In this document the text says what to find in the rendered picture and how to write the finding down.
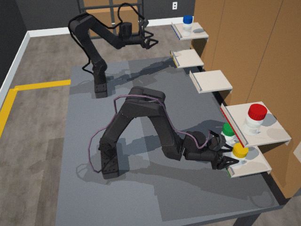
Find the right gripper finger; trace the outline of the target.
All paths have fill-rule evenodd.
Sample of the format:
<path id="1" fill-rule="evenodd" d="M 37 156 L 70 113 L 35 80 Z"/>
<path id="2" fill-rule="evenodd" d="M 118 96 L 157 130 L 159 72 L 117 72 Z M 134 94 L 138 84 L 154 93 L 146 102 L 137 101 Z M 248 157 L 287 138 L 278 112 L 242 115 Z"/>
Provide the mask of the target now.
<path id="1" fill-rule="evenodd" d="M 223 153 L 232 152 L 232 150 L 233 150 L 233 147 L 229 146 L 228 144 L 226 144 L 224 147 L 229 148 L 229 149 L 222 149 Z"/>
<path id="2" fill-rule="evenodd" d="M 231 162 L 226 163 L 228 161 L 231 161 Z M 222 170 L 223 168 L 228 167 L 230 165 L 236 164 L 236 163 L 239 163 L 239 160 L 234 159 L 234 158 L 230 158 L 228 156 L 223 156 L 223 158 L 222 158 L 222 166 L 220 167 L 220 170 Z"/>

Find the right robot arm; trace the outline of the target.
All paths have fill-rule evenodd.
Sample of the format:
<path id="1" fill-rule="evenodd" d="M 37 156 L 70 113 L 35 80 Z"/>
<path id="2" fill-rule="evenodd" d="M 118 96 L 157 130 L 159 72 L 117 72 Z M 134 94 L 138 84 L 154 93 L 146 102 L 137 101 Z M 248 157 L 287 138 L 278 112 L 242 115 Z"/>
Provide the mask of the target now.
<path id="1" fill-rule="evenodd" d="M 131 94 L 157 98 L 165 106 L 166 96 L 162 91 L 135 86 L 131 88 L 129 95 Z M 183 156 L 186 160 L 199 161 L 203 150 L 197 148 L 196 141 L 199 147 L 205 143 L 206 137 L 202 132 L 187 131 L 189 134 L 181 139 L 173 130 L 163 106 L 158 101 L 145 97 L 126 97 L 120 111 L 99 141 L 102 174 L 118 172 L 116 143 L 131 120 L 144 116 L 151 120 L 159 136 L 162 151 L 167 158 L 180 161 L 185 148 Z"/>

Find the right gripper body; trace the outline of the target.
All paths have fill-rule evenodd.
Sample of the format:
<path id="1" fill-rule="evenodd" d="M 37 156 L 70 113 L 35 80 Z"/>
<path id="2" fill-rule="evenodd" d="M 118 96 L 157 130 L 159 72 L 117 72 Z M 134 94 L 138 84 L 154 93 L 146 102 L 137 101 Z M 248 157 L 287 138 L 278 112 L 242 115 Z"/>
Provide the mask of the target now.
<path id="1" fill-rule="evenodd" d="M 222 149 L 215 151 L 213 150 L 218 145 L 218 140 L 216 136 L 213 136 L 208 142 L 207 145 L 202 148 L 199 161 L 210 161 L 212 169 L 220 169 L 222 166 Z"/>

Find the clear bottle with green cap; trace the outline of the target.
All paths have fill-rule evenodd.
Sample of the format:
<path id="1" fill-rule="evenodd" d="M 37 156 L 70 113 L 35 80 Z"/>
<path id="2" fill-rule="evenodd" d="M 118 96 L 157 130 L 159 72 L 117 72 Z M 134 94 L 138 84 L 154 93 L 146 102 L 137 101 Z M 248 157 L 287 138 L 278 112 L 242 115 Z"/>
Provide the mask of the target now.
<path id="1" fill-rule="evenodd" d="M 229 123 L 224 124 L 221 134 L 225 136 L 226 144 L 231 146 L 234 136 L 235 136 L 235 133 L 233 132 Z"/>

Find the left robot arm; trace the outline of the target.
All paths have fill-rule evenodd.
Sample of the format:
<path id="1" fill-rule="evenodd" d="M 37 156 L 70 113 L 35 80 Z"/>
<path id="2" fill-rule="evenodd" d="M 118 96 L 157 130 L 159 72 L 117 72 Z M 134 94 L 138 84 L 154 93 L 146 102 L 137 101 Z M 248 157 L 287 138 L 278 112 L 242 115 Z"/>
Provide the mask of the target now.
<path id="1" fill-rule="evenodd" d="M 92 70 L 94 75 L 95 93 L 106 92 L 106 78 L 105 71 L 107 70 L 107 64 L 99 55 L 94 44 L 92 43 L 88 30 L 93 30 L 96 34 L 109 42 L 114 48 L 121 49 L 125 45 L 132 45 L 132 23 L 123 22 L 119 25 L 119 36 L 114 35 L 102 24 L 100 24 L 93 16 L 85 15 L 79 16 L 74 20 L 68 22 L 68 26 L 81 43 L 82 47 L 90 57 L 93 65 Z"/>

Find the clear bottle with red cap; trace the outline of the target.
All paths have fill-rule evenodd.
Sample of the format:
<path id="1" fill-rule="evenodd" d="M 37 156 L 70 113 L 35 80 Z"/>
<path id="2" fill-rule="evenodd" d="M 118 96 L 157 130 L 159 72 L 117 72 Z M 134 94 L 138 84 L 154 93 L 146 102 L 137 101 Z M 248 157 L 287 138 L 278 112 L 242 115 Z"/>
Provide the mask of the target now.
<path id="1" fill-rule="evenodd" d="M 261 104 L 252 104 L 243 123 L 242 131 L 249 136 L 257 135 L 266 114 L 266 107 Z"/>

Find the white bottle with blue cap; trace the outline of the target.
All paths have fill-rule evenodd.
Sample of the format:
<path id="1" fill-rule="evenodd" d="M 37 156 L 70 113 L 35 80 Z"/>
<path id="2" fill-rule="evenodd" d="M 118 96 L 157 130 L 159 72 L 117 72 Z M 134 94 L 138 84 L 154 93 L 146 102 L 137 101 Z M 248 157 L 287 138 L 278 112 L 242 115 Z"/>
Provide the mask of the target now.
<path id="1" fill-rule="evenodd" d="M 191 36 L 192 21 L 193 21 L 192 16 L 184 16 L 183 17 L 182 36 L 185 36 L 185 37 Z"/>

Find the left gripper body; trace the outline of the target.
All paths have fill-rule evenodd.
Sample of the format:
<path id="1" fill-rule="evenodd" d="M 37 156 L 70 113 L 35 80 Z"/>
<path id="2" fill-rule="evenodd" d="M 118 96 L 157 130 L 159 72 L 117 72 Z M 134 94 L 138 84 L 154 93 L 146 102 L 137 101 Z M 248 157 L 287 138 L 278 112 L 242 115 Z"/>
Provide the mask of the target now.
<path id="1" fill-rule="evenodd" d="M 146 48 L 148 49 L 148 42 L 145 41 L 145 33 L 142 30 L 142 26 L 145 23 L 145 21 L 142 19 L 141 22 L 139 23 L 139 32 L 137 35 L 132 35 L 132 39 L 133 39 L 133 45 L 137 45 L 140 44 L 142 48 Z"/>

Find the clear glass bottle with yellow cap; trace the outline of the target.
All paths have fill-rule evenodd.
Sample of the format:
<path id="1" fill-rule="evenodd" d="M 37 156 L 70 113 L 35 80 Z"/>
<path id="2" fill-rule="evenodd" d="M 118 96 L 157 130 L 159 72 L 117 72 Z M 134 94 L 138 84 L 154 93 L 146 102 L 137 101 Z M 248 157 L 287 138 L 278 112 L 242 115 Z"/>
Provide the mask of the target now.
<path id="1" fill-rule="evenodd" d="M 248 148 L 243 148 L 240 143 L 236 143 L 230 154 L 230 158 L 239 160 L 239 163 L 230 165 L 230 167 L 236 170 L 240 169 L 244 163 L 247 153 L 248 153 Z"/>

